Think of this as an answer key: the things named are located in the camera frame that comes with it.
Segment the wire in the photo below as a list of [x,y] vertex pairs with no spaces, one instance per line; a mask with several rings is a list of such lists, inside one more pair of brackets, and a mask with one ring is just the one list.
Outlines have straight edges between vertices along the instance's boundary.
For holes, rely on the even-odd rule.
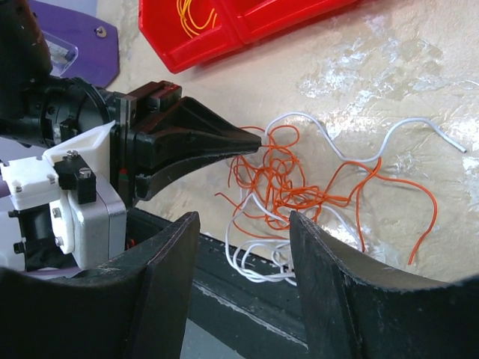
[[335,151],[335,153],[338,155],[338,157],[341,159],[341,161],[354,161],[354,162],[359,162],[359,163],[369,163],[369,162],[375,162],[377,161],[377,159],[379,157],[382,156],[382,154],[384,153],[384,150],[386,148],[386,146],[388,145],[388,142],[389,142],[389,138],[391,137],[392,133],[398,129],[399,127],[407,124],[407,123],[426,123],[429,127],[431,127],[434,131],[436,131],[436,133],[441,136],[441,138],[443,138],[446,142],[448,142],[450,145],[456,147],[459,151],[461,151],[462,153],[466,153],[467,152],[467,149],[463,146],[461,146],[460,144],[458,144],[456,141],[453,141],[450,137],[448,137],[433,121],[427,119],[427,118],[424,118],[424,117],[410,117],[410,118],[406,118],[405,120],[402,120],[398,123],[396,123],[395,125],[393,125],[388,133],[386,134],[386,136],[384,137],[384,140],[382,141],[382,144],[381,144],[381,147],[378,151],[378,153],[373,156],[373,157],[370,157],[369,159],[348,159],[347,157],[345,157],[343,155],[343,153],[341,153],[341,151],[336,147],[335,143],[332,141],[331,137],[329,137],[329,134],[328,132],[325,130],[324,126],[317,120],[315,119],[314,117],[312,117],[311,115],[309,114],[305,114],[305,113],[302,113],[302,112],[288,112],[286,114],[283,114],[281,115],[280,117],[277,117],[275,118],[273,121],[271,121],[269,123],[269,125],[266,127],[265,129],[265,135],[268,135],[269,134],[269,131],[271,129],[271,126],[274,125],[275,123],[277,123],[278,121],[281,121],[287,117],[291,117],[291,116],[301,116],[301,117],[305,117],[307,119],[309,119],[311,122],[313,122],[317,127],[318,129],[320,130],[321,134],[324,136],[324,138],[326,139],[326,141],[328,142],[329,146]]
[[[290,150],[292,146],[299,142],[299,130],[295,126],[291,125],[281,125],[272,128],[272,125],[291,115],[301,115],[312,120],[318,126],[323,136],[329,142],[332,149],[336,152],[340,159],[344,161],[344,163],[336,170],[333,177],[329,181],[329,184],[324,190],[321,190],[318,186],[308,186],[306,184],[305,173],[301,167],[301,164],[299,163],[297,157]],[[378,154],[374,157],[371,157],[370,159],[348,159],[347,157],[345,157],[335,146],[324,127],[313,117],[307,114],[303,114],[301,112],[290,112],[288,114],[280,116],[274,119],[265,129],[261,129],[260,127],[256,126],[243,127],[244,129],[255,129],[264,132],[265,136],[267,137],[267,143],[263,147],[265,147],[267,151],[263,156],[262,165],[259,166],[251,165],[244,156],[236,157],[231,162],[230,173],[228,176],[228,186],[230,186],[231,184],[231,177],[234,176],[237,181],[237,185],[240,187],[239,204],[235,204],[234,201],[232,201],[228,196],[222,194],[221,192],[216,194],[221,195],[223,198],[225,198],[235,206],[233,217],[228,223],[225,232],[225,255],[227,257],[228,263],[241,275],[255,283],[262,283],[265,281],[279,282],[285,280],[292,285],[296,285],[296,282],[294,281],[293,262],[290,255],[289,239],[284,238],[283,236],[263,236],[250,233],[249,231],[241,228],[241,226],[236,223],[238,217],[244,215],[245,217],[250,219],[264,220],[273,230],[287,230],[290,225],[288,216],[291,210],[297,210],[302,213],[314,210],[314,214],[312,216],[312,220],[314,221],[318,220],[322,209],[331,212],[343,224],[343,226],[350,233],[350,235],[355,239],[358,248],[361,248],[361,250],[365,252],[366,246],[361,231],[359,217],[359,202],[361,198],[361,192],[366,186],[366,184],[371,179],[378,178],[384,181],[399,182],[407,185],[413,185],[414,187],[424,191],[433,202],[434,211],[430,226],[428,227],[427,231],[423,233],[420,239],[416,242],[415,247],[412,249],[411,255],[409,257],[409,264],[411,264],[421,243],[424,241],[424,238],[431,232],[434,227],[434,224],[436,223],[438,213],[437,201],[434,198],[433,194],[422,185],[405,179],[384,177],[379,174],[379,170],[382,166],[381,155],[385,150],[385,147],[391,134],[398,127],[411,122],[426,123],[427,125],[431,126],[449,144],[453,145],[463,153],[466,151],[464,147],[451,140],[443,131],[441,131],[435,123],[422,117],[405,119],[392,126],[392,128],[386,134]],[[289,144],[283,144],[281,146],[278,145],[277,141],[275,140],[274,134],[279,129],[292,129],[296,133],[296,138]],[[278,152],[282,156],[282,158],[274,157],[272,155],[273,152]],[[376,167],[373,169],[368,168],[364,165],[364,163],[374,161],[377,161],[377,163]],[[367,171],[368,175],[352,189],[348,197],[331,195],[329,192],[334,181],[338,178],[338,174],[342,171],[342,169],[345,168],[347,165],[354,165],[363,168]],[[294,186],[293,181],[289,178],[289,175],[291,175],[294,170],[298,170],[301,174],[301,186]],[[259,191],[259,185],[262,182],[261,180],[266,180],[266,190],[264,194]],[[330,206],[324,204],[329,203],[333,206],[339,206],[344,208],[352,203],[354,194],[356,194],[357,234],[351,228],[351,226],[348,225],[348,223],[344,220],[344,218],[340,215],[339,212],[337,212]],[[256,204],[257,208],[263,213],[263,215],[251,215],[245,211],[246,206],[248,205],[248,203],[251,202],[251,200],[253,200],[253,202]],[[232,225],[234,225],[238,230],[252,237],[253,239],[244,242],[234,251],[233,255],[231,256],[229,233],[231,231]],[[265,248],[271,251],[271,261],[274,266],[278,267],[279,273],[260,274],[256,271],[253,271],[252,269],[247,268],[248,263],[246,262],[246,260],[255,248]]]
[[177,0],[177,12],[178,12],[178,15],[180,16],[181,26],[183,27],[183,30],[188,34],[188,36],[193,38],[194,36],[199,36],[200,35],[199,31],[207,28],[212,22],[213,24],[211,27],[214,28],[216,26],[216,20],[218,19],[218,14],[216,13],[216,10],[213,8],[210,11],[210,15],[207,21],[203,25],[198,25],[193,19],[193,15],[191,12],[191,5],[192,5],[192,0]]
[[127,249],[127,250],[129,250],[129,249],[131,249],[131,248],[133,248],[133,247],[135,247],[135,246],[136,246],[136,241],[135,241],[134,239],[131,239],[131,238],[130,238],[130,239],[128,239],[128,240],[126,241],[126,249]]

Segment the yellow wire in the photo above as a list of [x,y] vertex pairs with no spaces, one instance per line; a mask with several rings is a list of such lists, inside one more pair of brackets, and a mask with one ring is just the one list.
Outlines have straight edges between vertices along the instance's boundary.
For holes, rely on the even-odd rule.
[[[204,25],[202,26],[197,25],[195,21],[193,20],[193,16],[190,10],[192,1],[193,0],[183,0],[183,3],[182,3],[182,0],[177,0],[177,12],[178,12],[178,15],[180,15],[181,26],[183,27],[183,30],[186,32],[186,34],[191,38],[193,38],[194,35],[196,36],[199,35],[199,33],[196,30],[204,30],[206,27],[208,27],[208,25],[212,21],[213,21],[212,28],[214,28],[216,25],[217,17],[218,17],[218,14],[216,13],[215,9],[212,9],[210,12],[210,16],[208,17],[208,20],[204,23]],[[191,22],[195,30],[189,26],[188,20]]]

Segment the metal bolt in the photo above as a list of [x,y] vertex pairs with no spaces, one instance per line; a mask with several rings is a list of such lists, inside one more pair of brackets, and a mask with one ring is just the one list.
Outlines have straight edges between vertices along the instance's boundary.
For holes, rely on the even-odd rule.
[[67,151],[67,158],[68,159],[75,159],[78,157],[78,152],[73,150],[73,151]]
[[63,238],[55,237],[55,244],[57,245],[57,247],[62,246],[63,245]]
[[91,177],[91,169],[87,167],[80,168],[79,170],[80,178],[90,178]]
[[95,34],[97,34],[98,37],[104,38],[106,37],[106,29],[103,26],[95,28]]
[[53,218],[61,218],[61,210],[59,208],[52,209]]

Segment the red plastic bin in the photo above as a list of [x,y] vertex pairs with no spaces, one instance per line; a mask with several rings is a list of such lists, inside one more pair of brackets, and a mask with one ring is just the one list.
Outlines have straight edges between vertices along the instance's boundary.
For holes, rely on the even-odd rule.
[[357,0],[194,0],[191,12],[214,28],[190,38],[183,30],[177,0],[140,0],[139,26],[172,73],[223,55],[289,26]]
[[212,0],[233,23],[244,43],[259,40],[289,26],[356,0]]
[[[208,17],[212,0],[195,0],[192,11]],[[172,73],[178,73],[243,46],[234,28],[218,15],[215,28],[190,38],[183,30],[176,0],[140,0],[139,26],[157,55]]]

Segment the clear plastic sheet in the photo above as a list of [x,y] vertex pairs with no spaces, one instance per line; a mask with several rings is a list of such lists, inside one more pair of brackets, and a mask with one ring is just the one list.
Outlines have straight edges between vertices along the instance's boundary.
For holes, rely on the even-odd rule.
[[[134,2],[121,2],[124,6],[112,13],[107,1],[99,1],[100,16],[120,32],[122,73],[114,90],[169,79],[237,126],[265,126],[284,112],[307,112],[325,123],[345,155],[358,158],[375,154],[388,128],[405,117],[428,117],[440,125],[468,148],[467,154],[426,126],[406,125],[383,156],[384,174],[419,182],[435,194],[439,217],[433,232],[408,266],[412,247],[430,223],[432,204],[410,187],[374,179],[361,203],[367,251],[391,266],[438,280],[477,273],[479,25],[474,1],[363,1],[355,10],[178,76],[168,73],[138,34]],[[295,151],[309,183],[325,186],[340,160],[307,120],[287,122],[302,133]],[[349,168],[335,193],[347,193],[361,176],[364,172]],[[227,188],[227,177],[225,163],[204,168],[140,207],[171,220],[199,211],[201,229],[223,239],[234,209],[213,195],[224,191],[238,198],[238,188]],[[341,213],[354,225],[353,207]],[[256,222],[239,223],[266,231]],[[318,224],[353,245],[329,213]],[[233,243],[246,239],[231,233]]]

